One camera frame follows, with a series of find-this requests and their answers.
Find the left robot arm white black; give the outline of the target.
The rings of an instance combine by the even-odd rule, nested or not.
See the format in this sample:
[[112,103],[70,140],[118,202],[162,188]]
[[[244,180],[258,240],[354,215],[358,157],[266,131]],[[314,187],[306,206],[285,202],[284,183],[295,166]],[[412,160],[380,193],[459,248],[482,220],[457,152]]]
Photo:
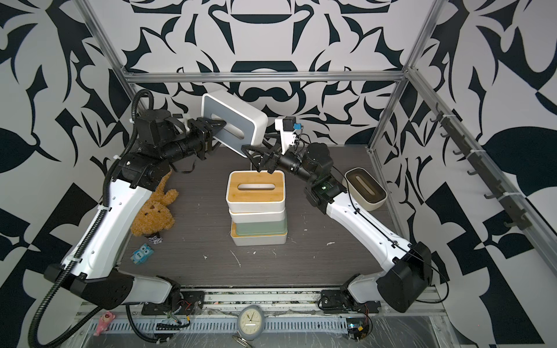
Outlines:
[[225,125],[205,117],[182,123],[166,110],[138,115],[133,125],[138,139],[107,175],[95,219],[75,248],[60,264],[50,265],[44,277],[105,310],[141,302],[174,310],[179,293],[175,281],[120,272],[116,263],[135,217],[172,164],[192,155],[204,159]]

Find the white box bamboo lid front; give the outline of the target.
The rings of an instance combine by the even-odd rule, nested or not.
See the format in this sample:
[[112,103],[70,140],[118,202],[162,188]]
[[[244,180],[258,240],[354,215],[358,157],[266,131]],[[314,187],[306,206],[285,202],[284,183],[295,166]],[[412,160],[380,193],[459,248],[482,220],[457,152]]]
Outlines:
[[240,236],[237,233],[236,224],[232,223],[230,236],[238,247],[268,246],[285,244],[288,232],[283,234],[259,235],[259,236]]

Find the white box bamboo lid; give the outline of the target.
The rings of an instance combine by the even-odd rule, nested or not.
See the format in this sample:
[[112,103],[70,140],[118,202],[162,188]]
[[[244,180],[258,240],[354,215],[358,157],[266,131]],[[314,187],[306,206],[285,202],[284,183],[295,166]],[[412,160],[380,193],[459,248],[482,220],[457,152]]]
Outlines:
[[240,236],[237,233],[236,224],[232,223],[230,236],[238,247],[268,246],[285,244],[288,232],[283,234],[259,235],[259,236]]
[[286,181],[282,171],[233,171],[226,202],[232,213],[275,213],[285,209]]
[[276,212],[257,212],[257,213],[233,213],[229,210],[230,216],[236,224],[239,223],[271,223],[283,221],[286,218],[286,210]]

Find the white box grey lid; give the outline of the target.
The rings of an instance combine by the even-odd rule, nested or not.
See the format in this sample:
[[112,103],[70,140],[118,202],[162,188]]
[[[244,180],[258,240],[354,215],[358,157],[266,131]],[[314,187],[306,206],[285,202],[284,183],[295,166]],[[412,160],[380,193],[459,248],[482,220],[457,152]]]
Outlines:
[[251,104],[225,90],[202,96],[201,116],[225,121],[222,130],[214,135],[222,145],[246,158],[243,146],[260,146],[268,125],[268,116]]

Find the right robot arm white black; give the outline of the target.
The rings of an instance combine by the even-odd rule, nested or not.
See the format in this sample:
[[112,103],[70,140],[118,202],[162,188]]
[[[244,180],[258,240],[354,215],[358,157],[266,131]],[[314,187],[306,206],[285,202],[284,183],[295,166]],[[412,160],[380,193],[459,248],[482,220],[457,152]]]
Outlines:
[[432,255],[427,246],[411,244],[380,223],[357,202],[348,179],[339,181],[332,170],[328,146],[310,144],[303,155],[279,145],[244,145],[242,152],[257,171],[281,170],[305,182],[309,203],[338,222],[373,255],[381,271],[356,275],[343,286],[345,307],[383,301],[399,313],[406,312],[432,282]]

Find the green tissue box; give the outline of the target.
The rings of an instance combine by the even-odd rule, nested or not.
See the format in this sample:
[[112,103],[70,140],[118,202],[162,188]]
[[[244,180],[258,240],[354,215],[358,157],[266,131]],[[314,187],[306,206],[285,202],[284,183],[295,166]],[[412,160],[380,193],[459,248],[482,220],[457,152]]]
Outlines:
[[266,236],[287,233],[287,219],[255,223],[232,223],[238,236]]

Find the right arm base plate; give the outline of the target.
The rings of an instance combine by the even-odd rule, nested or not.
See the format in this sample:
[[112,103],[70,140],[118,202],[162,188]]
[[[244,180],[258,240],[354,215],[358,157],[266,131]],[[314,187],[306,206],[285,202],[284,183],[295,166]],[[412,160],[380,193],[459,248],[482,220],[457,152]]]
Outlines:
[[322,290],[321,296],[317,301],[317,307],[325,314],[377,314],[379,313],[381,303],[378,301],[359,303],[351,297],[348,291]]

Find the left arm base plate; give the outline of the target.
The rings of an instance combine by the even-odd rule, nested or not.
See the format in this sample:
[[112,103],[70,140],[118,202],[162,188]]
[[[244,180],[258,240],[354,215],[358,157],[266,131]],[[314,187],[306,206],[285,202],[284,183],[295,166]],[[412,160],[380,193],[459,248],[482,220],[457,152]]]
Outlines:
[[181,291],[178,297],[162,304],[146,303],[142,307],[143,316],[162,316],[172,311],[177,316],[194,315],[202,310],[205,302],[204,291]]

